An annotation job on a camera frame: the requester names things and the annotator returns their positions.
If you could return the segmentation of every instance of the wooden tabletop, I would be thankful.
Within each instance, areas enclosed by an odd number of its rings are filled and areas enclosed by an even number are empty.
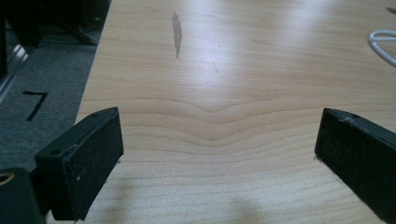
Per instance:
[[[314,148],[324,107],[396,132],[386,7],[113,0],[78,120],[118,106],[125,154],[86,223],[380,223]]]

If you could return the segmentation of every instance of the dark object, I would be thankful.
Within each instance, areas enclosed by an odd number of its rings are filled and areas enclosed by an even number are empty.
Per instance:
[[[324,109],[315,148],[377,215],[396,223],[396,134],[357,115]]]
[[[113,107],[89,115],[35,154],[37,168],[30,173],[30,182],[26,175],[3,171],[14,177],[6,182],[0,176],[0,208],[15,206],[9,208],[12,216],[0,210],[1,223],[18,223],[13,216],[21,216],[26,201],[37,201],[38,207],[29,205],[32,209],[23,216],[44,216],[51,210],[57,220],[84,220],[122,154],[119,110]],[[20,179],[26,180],[22,186],[16,182]],[[15,199],[23,193],[28,196]],[[43,223],[34,220],[21,223]]]
[[[75,18],[75,14],[70,13],[70,11],[67,10],[67,8],[64,8],[64,6],[62,5],[60,6],[56,5],[59,4],[60,1],[51,1],[51,2],[55,3],[56,9],[54,9],[54,7],[52,7],[51,4],[48,3],[45,4],[42,3],[42,1],[38,1],[38,0],[31,0],[30,3],[45,17],[47,17],[49,20],[51,20],[59,27],[64,29],[68,34],[72,35],[75,39],[77,39],[81,43],[86,45],[97,45],[99,43],[98,40],[90,37],[89,35],[86,35],[82,31],[80,25],[76,24],[75,22],[70,22],[63,17],[63,15],[68,14],[69,15],[68,18],[72,20],[71,18]]]
[[[4,2],[0,0],[0,84],[7,74],[6,11]]]
[[[396,15],[396,9],[393,7],[386,7],[387,11]]]
[[[6,20],[22,45],[37,47],[41,41],[27,1],[0,0],[0,83],[7,73]]]
[[[0,222],[45,223],[29,174],[21,168],[0,171]]]

